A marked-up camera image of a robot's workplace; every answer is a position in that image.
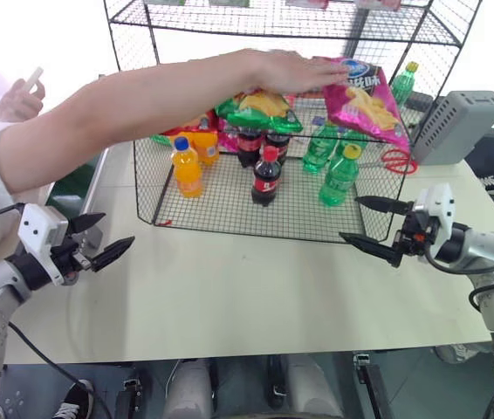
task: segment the gray device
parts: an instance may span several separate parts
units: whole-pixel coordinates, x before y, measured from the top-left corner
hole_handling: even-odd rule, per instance
[[[494,92],[450,92],[425,121],[413,156],[421,165],[461,161],[494,124]]]

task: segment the table surface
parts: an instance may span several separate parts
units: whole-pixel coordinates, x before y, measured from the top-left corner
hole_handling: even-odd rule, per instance
[[[494,231],[494,203],[463,161],[421,167],[401,199],[448,182],[456,220]],[[466,277],[417,258],[399,269],[343,244],[156,228],[138,219],[132,146],[109,151],[93,210],[117,263],[35,292],[13,321],[56,362],[424,347],[488,340]],[[397,216],[393,231],[401,225]],[[39,358],[14,335],[6,362]]]

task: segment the wire rack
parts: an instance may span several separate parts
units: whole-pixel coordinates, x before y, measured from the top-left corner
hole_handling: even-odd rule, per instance
[[[458,58],[481,0],[407,0],[397,12],[357,10],[351,1],[332,1],[326,10],[288,7],[285,0],[250,0],[249,8],[145,5],[142,0],[105,0],[119,68],[129,70],[226,52],[227,47],[296,50],[302,55],[349,56],[383,68],[392,80],[410,61],[420,68],[414,91],[426,106],[402,106],[401,117],[414,136],[433,107]],[[222,38],[222,35],[234,37]],[[236,42],[231,46],[230,38]],[[203,195],[185,199],[175,184],[171,148],[143,139],[134,143],[138,217],[156,226],[266,237],[342,243],[339,232],[388,237],[392,216],[361,207],[356,196],[397,198],[404,181],[384,168],[381,155],[392,146],[369,139],[359,160],[360,175],[346,201],[329,208],[319,199],[326,170],[311,175],[301,157],[326,117],[322,99],[296,98],[294,111],[304,130],[292,137],[276,200],[252,203],[252,169],[222,153],[203,168]]]

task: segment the blue bottle cap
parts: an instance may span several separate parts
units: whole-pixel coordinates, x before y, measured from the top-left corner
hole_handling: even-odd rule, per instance
[[[174,141],[174,147],[177,151],[185,151],[189,148],[189,141],[186,137],[177,137]]]

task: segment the plastic bottle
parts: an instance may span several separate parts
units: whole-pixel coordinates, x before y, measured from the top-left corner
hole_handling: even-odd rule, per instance
[[[202,171],[196,151],[189,146],[189,140],[185,137],[177,137],[174,147],[171,161],[174,163],[174,176],[179,190],[186,198],[202,195]]]
[[[337,143],[338,127],[327,122],[317,128],[303,156],[303,169],[310,173],[320,172]]]
[[[264,144],[273,146],[278,149],[278,163],[284,164],[286,154],[288,153],[288,144],[291,136],[288,134],[268,133],[264,139]]]
[[[254,166],[260,160],[260,148],[264,135],[258,128],[240,127],[237,135],[237,158],[246,168]]]
[[[281,172],[282,166],[278,163],[278,149],[273,146],[264,147],[263,158],[253,169],[255,181],[250,194],[254,203],[260,203],[266,207],[274,201]]]
[[[402,106],[408,100],[410,94],[414,90],[414,73],[418,69],[418,63],[410,61],[406,65],[406,70],[403,74],[395,77],[391,90],[395,97],[396,105]]]
[[[357,162],[360,155],[360,146],[347,144],[344,147],[343,157],[334,164],[331,163],[325,183],[319,192],[319,198],[325,205],[336,206],[344,202],[346,193],[360,172]]]
[[[199,125],[201,129],[208,129],[209,122],[206,118],[201,119]],[[218,151],[218,134],[217,132],[202,132],[197,131],[190,133],[193,146],[198,153],[198,160],[204,164],[211,166],[220,158],[220,152]]]
[[[354,131],[352,129],[343,133],[343,135],[340,136],[340,141],[338,143],[338,146],[336,146],[336,149],[334,150],[334,155],[331,158],[331,166],[342,158],[342,156],[344,155],[344,147],[347,146],[348,144],[356,144],[360,146],[361,153],[363,154],[363,151],[367,147],[367,136],[365,134],[362,134],[358,131]]]

